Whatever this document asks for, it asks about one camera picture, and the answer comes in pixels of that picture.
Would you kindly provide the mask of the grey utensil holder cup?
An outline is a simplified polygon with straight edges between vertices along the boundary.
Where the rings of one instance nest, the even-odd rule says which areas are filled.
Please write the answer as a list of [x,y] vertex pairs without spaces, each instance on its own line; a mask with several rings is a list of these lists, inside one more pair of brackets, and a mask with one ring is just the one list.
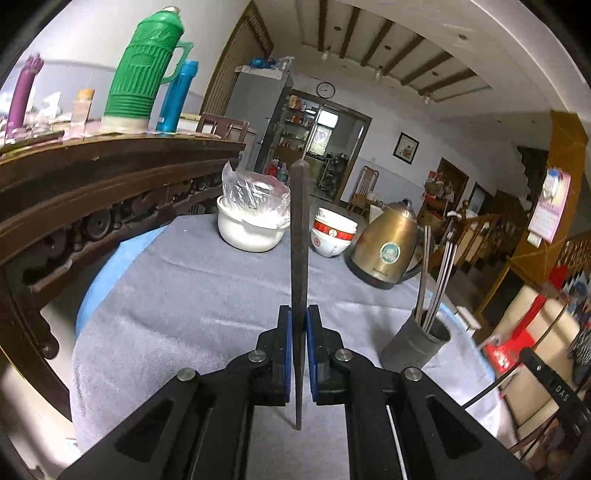
[[408,367],[423,369],[450,340],[451,332],[439,317],[435,318],[431,330],[425,331],[416,321],[415,311],[412,311],[381,351],[379,360],[383,368],[394,372]]

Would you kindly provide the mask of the red plastic chair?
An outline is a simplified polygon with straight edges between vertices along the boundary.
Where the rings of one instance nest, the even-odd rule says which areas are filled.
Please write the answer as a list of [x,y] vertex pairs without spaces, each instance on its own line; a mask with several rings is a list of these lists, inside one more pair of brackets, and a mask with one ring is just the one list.
[[527,328],[541,311],[546,301],[547,298],[545,296],[541,294],[537,295],[529,310],[508,337],[496,337],[494,340],[485,344],[485,357],[491,363],[497,376],[507,373],[517,364],[519,354],[524,348],[534,346],[535,340],[527,332]]

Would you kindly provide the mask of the grey table cloth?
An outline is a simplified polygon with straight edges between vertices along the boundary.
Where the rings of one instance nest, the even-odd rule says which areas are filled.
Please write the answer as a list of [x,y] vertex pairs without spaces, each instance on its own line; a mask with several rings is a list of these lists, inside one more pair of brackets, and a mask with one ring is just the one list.
[[[392,290],[356,278],[342,257],[310,253],[308,304],[346,348],[378,365],[410,316],[418,281]],[[290,235],[263,254],[221,240],[213,215],[182,216],[124,242],[97,275],[77,320],[70,406],[83,453],[182,367],[222,369],[256,346],[290,304]],[[471,336],[442,305],[451,341],[425,367],[460,405],[492,382]],[[344,407],[311,402],[305,372],[303,430],[294,410],[257,408],[247,479],[349,479]]]

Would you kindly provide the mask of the gold electric kettle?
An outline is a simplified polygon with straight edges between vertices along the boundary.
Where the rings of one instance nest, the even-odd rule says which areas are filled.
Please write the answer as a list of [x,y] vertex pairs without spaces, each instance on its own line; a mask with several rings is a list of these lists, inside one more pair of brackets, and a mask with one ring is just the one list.
[[422,231],[409,199],[384,205],[346,255],[346,265],[363,282],[390,290],[422,271],[423,258],[410,267]]

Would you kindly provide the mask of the red white bowl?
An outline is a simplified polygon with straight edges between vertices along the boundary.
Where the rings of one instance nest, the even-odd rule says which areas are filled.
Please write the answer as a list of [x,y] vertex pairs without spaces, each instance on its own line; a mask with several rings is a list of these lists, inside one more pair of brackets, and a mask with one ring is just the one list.
[[358,223],[320,207],[311,227],[311,246],[319,255],[332,258],[349,248],[358,230]]

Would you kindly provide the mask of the wooden chair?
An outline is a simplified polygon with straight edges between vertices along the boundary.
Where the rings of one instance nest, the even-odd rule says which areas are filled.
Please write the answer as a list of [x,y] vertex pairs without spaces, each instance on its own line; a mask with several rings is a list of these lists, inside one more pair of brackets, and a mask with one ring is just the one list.
[[356,180],[356,186],[353,188],[353,193],[349,198],[349,204],[346,210],[352,213],[356,208],[360,208],[362,214],[365,214],[369,210],[370,194],[374,192],[377,180],[379,178],[379,171],[370,167],[363,167],[358,179]]

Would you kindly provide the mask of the clear plastic bag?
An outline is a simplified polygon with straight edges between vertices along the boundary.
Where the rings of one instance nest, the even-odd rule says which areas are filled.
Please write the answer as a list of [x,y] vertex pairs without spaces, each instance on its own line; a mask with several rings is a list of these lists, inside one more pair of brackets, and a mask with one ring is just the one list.
[[290,187],[276,177],[233,169],[227,162],[221,180],[225,205],[243,218],[277,225],[290,220]]

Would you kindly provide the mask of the carved dark wooden sideboard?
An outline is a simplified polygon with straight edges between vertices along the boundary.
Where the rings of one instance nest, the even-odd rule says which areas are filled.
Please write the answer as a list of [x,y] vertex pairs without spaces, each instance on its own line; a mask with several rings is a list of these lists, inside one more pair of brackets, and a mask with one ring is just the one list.
[[41,310],[120,243],[211,205],[245,144],[211,134],[110,134],[1,158],[1,350],[63,417],[69,391]]

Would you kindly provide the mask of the blue thermos bottle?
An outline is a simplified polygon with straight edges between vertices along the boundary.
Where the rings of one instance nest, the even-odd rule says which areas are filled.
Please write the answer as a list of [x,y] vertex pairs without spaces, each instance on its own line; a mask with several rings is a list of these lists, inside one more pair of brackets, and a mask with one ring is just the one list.
[[190,85],[197,76],[198,67],[197,61],[185,61],[176,78],[169,84],[156,124],[157,132],[174,133],[176,131]]

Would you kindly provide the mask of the grey refrigerator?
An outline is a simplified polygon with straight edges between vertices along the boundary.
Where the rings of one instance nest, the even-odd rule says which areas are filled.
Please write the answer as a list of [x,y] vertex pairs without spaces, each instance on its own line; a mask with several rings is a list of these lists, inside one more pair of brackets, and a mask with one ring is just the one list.
[[274,129],[279,125],[283,104],[293,87],[290,71],[256,69],[249,66],[235,69],[235,86],[224,115],[249,123],[249,151],[243,154],[238,167],[262,172],[273,143]]

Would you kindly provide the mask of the green thermos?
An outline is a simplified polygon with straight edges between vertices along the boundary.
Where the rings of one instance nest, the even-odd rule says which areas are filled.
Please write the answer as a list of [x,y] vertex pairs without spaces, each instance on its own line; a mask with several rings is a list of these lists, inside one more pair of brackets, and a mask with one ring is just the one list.
[[140,21],[115,70],[101,130],[147,129],[159,88],[176,79],[193,44],[183,41],[180,10],[167,6]]

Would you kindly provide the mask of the purple bottle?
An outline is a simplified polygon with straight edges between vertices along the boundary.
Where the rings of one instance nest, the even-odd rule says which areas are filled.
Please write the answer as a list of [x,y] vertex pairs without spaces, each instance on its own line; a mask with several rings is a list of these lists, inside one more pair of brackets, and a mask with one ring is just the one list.
[[16,130],[23,126],[33,82],[43,65],[40,54],[34,53],[27,58],[19,73],[7,119],[5,137],[8,139],[14,138]]

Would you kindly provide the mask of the pink wall calendar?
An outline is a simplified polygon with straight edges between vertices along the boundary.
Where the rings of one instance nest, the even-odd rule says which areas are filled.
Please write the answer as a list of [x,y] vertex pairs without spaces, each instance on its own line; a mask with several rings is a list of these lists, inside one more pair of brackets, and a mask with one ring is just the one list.
[[527,242],[539,248],[552,243],[568,198],[571,176],[559,168],[549,168],[528,226]]

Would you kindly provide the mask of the framed wall picture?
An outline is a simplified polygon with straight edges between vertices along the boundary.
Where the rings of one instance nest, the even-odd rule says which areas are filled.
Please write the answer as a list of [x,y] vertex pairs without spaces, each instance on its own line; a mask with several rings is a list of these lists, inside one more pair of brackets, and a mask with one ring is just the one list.
[[418,140],[404,132],[401,132],[397,144],[394,146],[393,155],[407,164],[412,165],[419,144],[420,142]]

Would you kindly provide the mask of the round wall clock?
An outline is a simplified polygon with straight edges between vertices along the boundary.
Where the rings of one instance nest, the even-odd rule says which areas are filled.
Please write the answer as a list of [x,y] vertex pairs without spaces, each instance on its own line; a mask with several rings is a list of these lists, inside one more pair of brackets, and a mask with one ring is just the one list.
[[325,100],[332,99],[335,96],[335,86],[331,82],[322,81],[315,88],[315,94]]

